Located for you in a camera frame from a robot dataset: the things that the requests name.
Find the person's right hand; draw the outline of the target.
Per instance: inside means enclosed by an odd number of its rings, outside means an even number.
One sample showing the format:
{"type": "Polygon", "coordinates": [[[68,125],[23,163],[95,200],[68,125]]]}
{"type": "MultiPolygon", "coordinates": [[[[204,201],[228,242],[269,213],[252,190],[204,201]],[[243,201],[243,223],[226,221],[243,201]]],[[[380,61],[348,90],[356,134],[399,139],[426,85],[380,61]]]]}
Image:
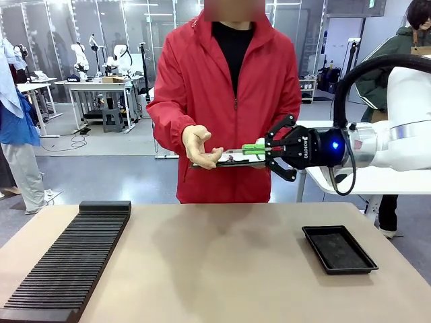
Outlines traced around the person's right hand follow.
{"type": "Polygon", "coordinates": [[[213,148],[211,153],[205,152],[205,142],[211,138],[211,133],[205,126],[190,125],[185,127],[182,134],[183,145],[187,158],[195,165],[211,170],[221,158],[224,148],[213,148]]]}

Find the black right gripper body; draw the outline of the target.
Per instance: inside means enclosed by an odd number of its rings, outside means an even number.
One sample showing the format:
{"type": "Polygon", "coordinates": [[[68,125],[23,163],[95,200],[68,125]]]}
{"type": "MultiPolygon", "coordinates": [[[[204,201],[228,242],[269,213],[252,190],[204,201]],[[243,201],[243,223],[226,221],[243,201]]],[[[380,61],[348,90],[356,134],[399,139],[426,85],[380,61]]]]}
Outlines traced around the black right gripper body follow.
{"type": "Polygon", "coordinates": [[[340,129],[322,131],[297,126],[283,140],[287,143],[281,158],[298,170],[338,166],[345,157],[345,139],[340,129]]]}

